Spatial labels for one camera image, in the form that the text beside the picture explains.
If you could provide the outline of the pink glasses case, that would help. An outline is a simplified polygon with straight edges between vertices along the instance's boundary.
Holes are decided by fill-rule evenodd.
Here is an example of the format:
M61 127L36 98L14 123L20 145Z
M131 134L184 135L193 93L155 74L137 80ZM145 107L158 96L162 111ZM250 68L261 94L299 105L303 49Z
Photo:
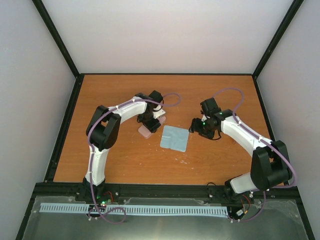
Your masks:
M151 120L143 122L142 126L138 129L138 132L144 138L148 139L165 123L165 121L166 121L165 116L152 118Z

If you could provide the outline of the light blue cleaning cloth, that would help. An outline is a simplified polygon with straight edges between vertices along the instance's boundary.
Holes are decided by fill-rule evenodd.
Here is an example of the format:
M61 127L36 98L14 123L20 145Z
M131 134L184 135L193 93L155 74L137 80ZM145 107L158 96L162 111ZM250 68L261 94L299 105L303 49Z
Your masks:
M189 131L184 128L165 125L162 132L160 147L178 152L187 150Z

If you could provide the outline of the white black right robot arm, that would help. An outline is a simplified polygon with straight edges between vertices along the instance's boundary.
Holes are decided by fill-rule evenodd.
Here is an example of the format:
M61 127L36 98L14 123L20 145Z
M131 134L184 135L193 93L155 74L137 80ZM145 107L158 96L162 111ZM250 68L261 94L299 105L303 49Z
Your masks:
M224 194L234 201L243 193L266 191L283 186L294 176L289 166L288 150L284 142L273 141L248 127L230 109L221 110L215 99L200 103L202 118L194 118L189 132L217 141L221 134L235 140L251 156L250 172L231 178L224 183Z

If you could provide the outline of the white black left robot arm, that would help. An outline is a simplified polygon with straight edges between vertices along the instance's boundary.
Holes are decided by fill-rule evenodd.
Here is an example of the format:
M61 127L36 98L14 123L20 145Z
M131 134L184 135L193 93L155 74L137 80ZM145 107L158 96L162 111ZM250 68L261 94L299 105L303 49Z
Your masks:
M96 108L86 129L90 159L83 179L86 195L92 201L99 201L104 195L105 166L108 153L116 143L123 122L137 117L142 126L138 132L148 139L165 121L162 104L164 97L154 90L151 94L136 94L130 100L116 106Z

